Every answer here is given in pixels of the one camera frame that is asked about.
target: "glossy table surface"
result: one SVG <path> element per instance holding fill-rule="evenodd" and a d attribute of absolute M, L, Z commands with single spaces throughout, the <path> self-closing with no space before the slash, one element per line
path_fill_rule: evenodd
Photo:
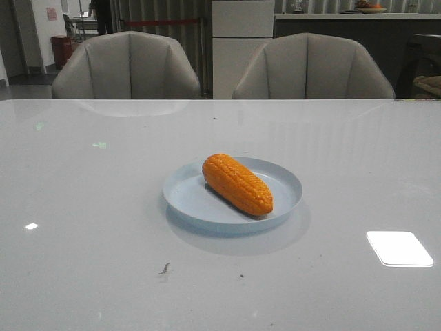
<path fill-rule="evenodd" d="M 9 100 L 0 152 L 0 330 L 441 325 L 439 101 Z M 217 152 L 293 172 L 290 218 L 177 219 L 164 181 Z M 368 231 L 412 232 L 433 265 L 384 265 Z"/>

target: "orange corn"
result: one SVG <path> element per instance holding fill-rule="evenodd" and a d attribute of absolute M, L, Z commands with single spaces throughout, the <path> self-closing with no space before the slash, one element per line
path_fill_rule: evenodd
<path fill-rule="evenodd" d="M 210 156 L 202 166 L 202 173 L 208 185 L 238 209 L 254 216 L 273 210 L 268 186 L 231 156 Z"/>

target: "trash can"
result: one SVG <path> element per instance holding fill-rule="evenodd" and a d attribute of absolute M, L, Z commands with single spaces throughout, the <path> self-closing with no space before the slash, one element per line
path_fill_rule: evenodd
<path fill-rule="evenodd" d="M 404 60 L 396 84 L 397 98 L 415 98 L 419 93 L 416 77 L 441 75 L 441 35 L 413 34 L 406 43 Z"/>
<path fill-rule="evenodd" d="M 50 38 L 54 52 L 55 68 L 61 70 L 72 56 L 72 40 L 67 36 L 54 36 Z"/>

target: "light blue plate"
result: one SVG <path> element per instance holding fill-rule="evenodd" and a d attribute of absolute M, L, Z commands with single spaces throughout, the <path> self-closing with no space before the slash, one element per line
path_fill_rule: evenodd
<path fill-rule="evenodd" d="M 227 234 L 266 230 L 287 220 L 302 198 L 302 184 L 298 178 L 271 162 L 234 158 L 268 185 L 274 199 L 271 213 L 251 217 L 220 198 L 206 186 L 203 161 L 200 161 L 184 165 L 165 181 L 163 194 L 175 214 L 198 228 Z"/>

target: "gray chair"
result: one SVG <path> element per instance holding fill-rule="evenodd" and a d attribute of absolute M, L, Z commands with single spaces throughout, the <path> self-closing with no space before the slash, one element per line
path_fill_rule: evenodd
<path fill-rule="evenodd" d="M 272 39 L 251 58 L 233 99 L 393 99 L 395 93 L 358 42 L 300 33 Z"/>
<path fill-rule="evenodd" d="M 54 99 L 197 99 L 198 77 L 180 43 L 144 32 L 83 42 L 52 84 Z"/>

